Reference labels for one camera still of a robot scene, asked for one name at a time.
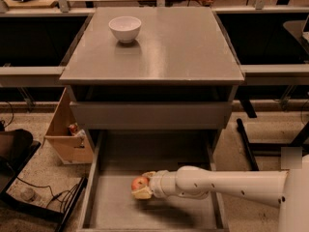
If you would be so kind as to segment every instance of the table top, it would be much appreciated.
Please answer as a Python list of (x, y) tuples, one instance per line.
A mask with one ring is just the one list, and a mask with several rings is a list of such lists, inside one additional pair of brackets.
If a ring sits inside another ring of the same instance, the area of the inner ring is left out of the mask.
[[(125, 45), (108, 22), (141, 19)], [(243, 75), (210, 8), (97, 8), (60, 77), (63, 84), (240, 84)]]

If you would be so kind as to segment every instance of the drawer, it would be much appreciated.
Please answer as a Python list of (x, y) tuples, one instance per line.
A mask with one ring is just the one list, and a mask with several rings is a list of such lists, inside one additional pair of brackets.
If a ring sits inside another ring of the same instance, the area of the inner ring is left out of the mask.
[(232, 104), (223, 102), (71, 102), (87, 129), (224, 129)]
[(131, 181), (146, 171), (212, 169), (208, 152), (204, 131), (101, 131), (77, 231), (228, 231), (220, 194), (135, 200), (130, 193)]

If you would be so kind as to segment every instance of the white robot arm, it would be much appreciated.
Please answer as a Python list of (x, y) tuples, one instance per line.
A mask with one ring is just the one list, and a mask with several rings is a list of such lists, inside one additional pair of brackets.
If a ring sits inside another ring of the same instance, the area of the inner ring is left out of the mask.
[(212, 172), (194, 166), (148, 172), (132, 190), (136, 199), (206, 198), (209, 191), (231, 194), (280, 209), (279, 232), (309, 231), (309, 155), (300, 169)]
[[(145, 187), (156, 198), (178, 196), (183, 198), (206, 198), (209, 191), (228, 193), (237, 197), (279, 207), (287, 177), (287, 171), (272, 172), (211, 172), (195, 166), (184, 166), (178, 171), (145, 173), (150, 179)], [(135, 198), (138, 191), (132, 192)]]

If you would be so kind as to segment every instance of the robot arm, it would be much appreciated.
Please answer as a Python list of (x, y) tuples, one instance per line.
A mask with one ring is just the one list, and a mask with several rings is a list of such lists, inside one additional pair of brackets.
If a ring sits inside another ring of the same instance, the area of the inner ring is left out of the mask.
[(194, 166), (184, 166), (178, 171), (162, 170), (148, 172), (144, 177), (149, 182), (134, 189), (137, 199), (167, 198), (206, 198), (209, 191), (279, 207), (288, 171), (270, 172), (212, 172)]

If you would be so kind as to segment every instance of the open drawer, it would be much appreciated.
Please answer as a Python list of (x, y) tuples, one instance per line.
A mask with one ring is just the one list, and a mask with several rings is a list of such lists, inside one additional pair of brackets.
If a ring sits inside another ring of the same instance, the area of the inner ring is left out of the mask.
[(199, 130), (101, 131), (78, 231), (228, 231), (219, 194), (135, 200), (130, 193), (131, 181), (150, 170), (211, 169), (205, 138)]

